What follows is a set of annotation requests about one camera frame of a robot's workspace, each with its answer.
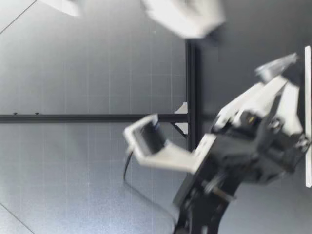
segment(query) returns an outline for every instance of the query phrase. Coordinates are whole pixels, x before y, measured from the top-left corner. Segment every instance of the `gray floor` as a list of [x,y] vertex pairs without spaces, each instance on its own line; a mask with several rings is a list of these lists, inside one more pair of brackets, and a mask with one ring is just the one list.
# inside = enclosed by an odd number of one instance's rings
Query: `gray floor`
[[[0,27],[30,2],[0,1]],[[38,2],[2,34],[1,114],[172,113],[182,104],[184,41],[138,0],[86,2],[80,19]],[[123,188],[125,126],[0,125],[0,201],[37,234],[170,233],[166,217]],[[164,131],[186,146],[170,125]],[[129,171],[166,205],[183,178],[135,161]],[[29,234],[4,209],[0,233]]]
[[[169,233],[168,218],[123,187],[124,126],[0,126],[1,202],[37,234]],[[185,145],[171,126],[164,129],[173,142]],[[139,167],[136,161],[128,174],[135,186],[166,206],[183,177]],[[5,210],[0,213],[1,233],[29,233]]]

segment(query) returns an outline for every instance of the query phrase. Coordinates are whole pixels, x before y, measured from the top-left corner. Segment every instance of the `white object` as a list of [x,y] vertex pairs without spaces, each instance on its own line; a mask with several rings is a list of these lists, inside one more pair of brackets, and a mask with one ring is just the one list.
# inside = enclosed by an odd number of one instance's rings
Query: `white object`
[[[175,111],[175,114],[187,114],[187,102],[184,102],[180,108]],[[181,131],[187,135],[188,133],[188,123],[175,123],[175,126],[177,126]]]
[[135,138],[134,131],[149,123],[156,125],[158,123],[157,115],[147,116],[124,130],[124,136],[129,144],[129,148],[134,151],[134,155],[138,162],[144,166],[178,170],[192,174],[196,173],[213,145],[215,135],[206,134],[194,153],[184,150],[167,140],[164,148],[158,153],[145,155]]
[[[311,47],[305,48],[305,111],[306,135],[311,138]],[[306,154],[306,186],[312,187],[312,152],[311,146]]]
[[228,122],[236,127],[241,126],[241,116],[244,112],[263,118],[270,112],[279,92],[282,92],[282,95],[276,116],[284,120],[282,130],[289,136],[301,133],[303,129],[297,115],[299,87],[282,76],[275,77],[266,85],[263,83],[254,85],[223,107],[214,128],[222,129]]
[[219,0],[142,0],[147,14],[185,39],[203,38],[225,22]]
[[261,118],[267,115],[271,110],[276,94],[286,83],[287,80],[285,78],[277,76],[254,93],[239,109],[238,114],[233,120],[233,125],[237,127],[241,125],[240,117],[245,111],[249,111]]
[[40,0],[40,1],[70,16],[82,15],[82,0]]
[[297,60],[297,54],[293,53],[258,67],[255,73],[262,78],[263,82],[268,83],[282,74],[291,64],[296,63]]

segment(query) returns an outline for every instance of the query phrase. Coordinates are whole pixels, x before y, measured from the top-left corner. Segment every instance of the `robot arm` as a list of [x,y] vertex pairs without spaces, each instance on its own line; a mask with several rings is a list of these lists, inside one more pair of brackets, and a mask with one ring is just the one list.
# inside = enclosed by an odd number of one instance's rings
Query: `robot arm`
[[310,146],[297,116],[298,79],[293,65],[241,94],[192,153],[162,136],[156,116],[125,129],[140,164],[189,172],[174,199],[175,234],[217,234],[242,182],[266,184],[294,172]]

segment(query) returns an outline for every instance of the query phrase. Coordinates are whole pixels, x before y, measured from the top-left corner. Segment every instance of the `black plastic part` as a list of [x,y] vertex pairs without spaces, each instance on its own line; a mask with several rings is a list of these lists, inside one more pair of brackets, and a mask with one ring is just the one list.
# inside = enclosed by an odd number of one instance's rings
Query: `black plastic part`
[[[188,175],[180,187],[174,204],[180,207],[180,216],[174,234],[183,230],[187,234],[217,234],[219,224],[229,202],[213,194],[205,194],[202,182],[211,181],[218,166],[207,156],[195,175]],[[234,195],[241,177],[228,175],[220,189]]]
[[134,136],[146,156],[156,154],[165,147],[166,139],[159,129],[159,124],[153,125],[150,122],[134,131]]

